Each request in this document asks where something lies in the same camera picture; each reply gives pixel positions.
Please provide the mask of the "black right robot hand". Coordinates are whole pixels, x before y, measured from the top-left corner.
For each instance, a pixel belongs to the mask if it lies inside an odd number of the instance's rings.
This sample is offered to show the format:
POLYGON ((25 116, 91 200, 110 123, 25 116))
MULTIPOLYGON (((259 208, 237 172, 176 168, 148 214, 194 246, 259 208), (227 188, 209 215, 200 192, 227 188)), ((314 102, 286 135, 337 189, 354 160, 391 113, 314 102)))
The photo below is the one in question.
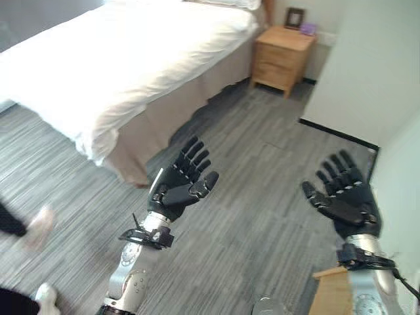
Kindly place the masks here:
POLYGON ((301 183, 309 203, 332 220, 336 233, 347 239, 368 234, 378 238, 382 218, 368 181, 346 150, 331 154, 316 176, 324 184, 321 192, 309 181, 301 183))

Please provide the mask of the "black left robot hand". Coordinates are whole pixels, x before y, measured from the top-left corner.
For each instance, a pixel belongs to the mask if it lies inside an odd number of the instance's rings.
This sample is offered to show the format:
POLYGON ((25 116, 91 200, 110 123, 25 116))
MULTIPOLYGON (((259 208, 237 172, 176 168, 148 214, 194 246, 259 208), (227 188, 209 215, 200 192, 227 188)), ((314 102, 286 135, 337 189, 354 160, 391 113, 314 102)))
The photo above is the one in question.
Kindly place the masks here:
POLYGON ((175 221, 184 210, 205 198, 215 187, 216 171, 203 175, 210 166, 209 151, 197 136, 181 149, 178 157, 159 172, 148 196, 149 212, 155 212, 175 221))

